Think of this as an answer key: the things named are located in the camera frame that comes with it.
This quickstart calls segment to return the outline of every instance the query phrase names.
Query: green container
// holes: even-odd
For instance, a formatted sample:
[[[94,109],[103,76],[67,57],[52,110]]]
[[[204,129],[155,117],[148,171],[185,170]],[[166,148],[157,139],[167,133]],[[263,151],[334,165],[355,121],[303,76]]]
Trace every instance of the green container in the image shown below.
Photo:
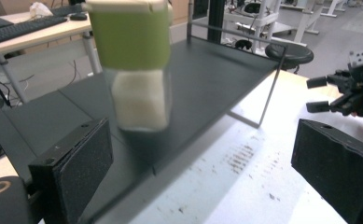
[[[103,67],[150,70],[170,57],[167,1],[87,0]]]

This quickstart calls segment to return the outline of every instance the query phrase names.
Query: mouse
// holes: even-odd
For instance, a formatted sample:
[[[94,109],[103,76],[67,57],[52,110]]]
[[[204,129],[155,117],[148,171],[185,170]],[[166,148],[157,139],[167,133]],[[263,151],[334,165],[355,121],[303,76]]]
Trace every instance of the mouse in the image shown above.
[[[70,16],[70,21],[85,21],[87,19],[88,16],[83,13],[76,13]]]

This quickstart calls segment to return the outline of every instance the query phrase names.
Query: white desk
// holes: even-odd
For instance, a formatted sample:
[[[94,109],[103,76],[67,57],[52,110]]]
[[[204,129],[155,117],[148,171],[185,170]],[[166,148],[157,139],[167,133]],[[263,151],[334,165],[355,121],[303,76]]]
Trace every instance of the white desk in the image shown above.
[[[2,18],[17,23],[21,21],[28,21],[30,19],[30,13],[26,12],[8,15]],[[71,59],[75,59],[86,54],[89,56],[93,74],[101,72],[98,57],[94,52],[90,31],[91,22],[89,19],[86,21],[66,21],[47,29],[0,43],[0,66],[5,72],[8,80],[11,82],[15,92],[24,103],[27,103],[29,100],[25,96],[23,89],[16,79],[16,74],[18,72],[23,73],[26,69],[37,70],[38,68],[42,69],[43,67],[51,67],[56,64],[66,63]],[[22,54],[17,57],[18,64],[12,64],[12,66],[8,64],[8,60],[4,57],[5,54],[12,51],[27,49],[72,35],[82,35],[83,38],[79,41],[71,41],[70,43],[63,44],[56,48],[49,48],[31,54]]]
[[[234,110],[254,110],[246,106],[259,103],[271,78]],[[98,223],[345,223],[291,167],[291,155],[299,118],[324,122],[362,141],[363,119],[308,114],[306,102],[331,101],[339,94],[333,87],[307,90],[305,81],[282,72],[259,129],[225,116]],[[9,166],[0,161],[0,170]]]

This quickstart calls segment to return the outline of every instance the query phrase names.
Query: floor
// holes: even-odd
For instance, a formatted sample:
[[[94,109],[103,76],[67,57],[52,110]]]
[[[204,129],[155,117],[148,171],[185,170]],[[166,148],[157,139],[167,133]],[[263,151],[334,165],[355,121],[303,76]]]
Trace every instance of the floor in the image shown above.
[[[348,54],[351,50],[363,49],[363,7],[343,6],[344,12],[334,11],[336,18],[321,16],[314,26],[318,35],[303,35],[302,43],[314,52],[314,60],[300,67],[299,75],[304,77],[322,77],[333,74],[337,69],[347,69]],[[300,10],[281,8],[278,22],[298,27],[302,13]],[[228,29],[236,30],[236,25],[228,25]],[[197,36],[205,37],[205,30],[193,29]],[[293,40],[296,31],[274,34],[273,36]],[[171,29],[171,42],[182,40],[186,36],[186,25],[176,25]],[[66,63],[32,77],[21,77],[21,85],[25,88],[30,99],[61,88],[73,81],[78,81],[91,73],[88,58]],[[0,74],[0,80],[7,82],[6,77]],[[15,93],[11,90],[13,105],[19,103]]]

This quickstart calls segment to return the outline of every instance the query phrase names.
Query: gray floor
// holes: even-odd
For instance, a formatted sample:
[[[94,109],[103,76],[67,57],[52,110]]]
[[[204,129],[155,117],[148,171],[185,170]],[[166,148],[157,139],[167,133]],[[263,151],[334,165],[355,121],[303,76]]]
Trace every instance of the gray floor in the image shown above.
[[[321,16],[315,25],[318,35],[304,34],[302,43],[314,52],[314,60],[300,67],[299,75],[322,77],[333,74],[336,69],[347,69],[348,55],[351,50],[363,49],[363,9],[361,7],[343,7],[344,12],[335,11],[336,18]],[[300,12],[283,9],[279,21],[297,25]],[[276,35],[293,39],[296,32]]]

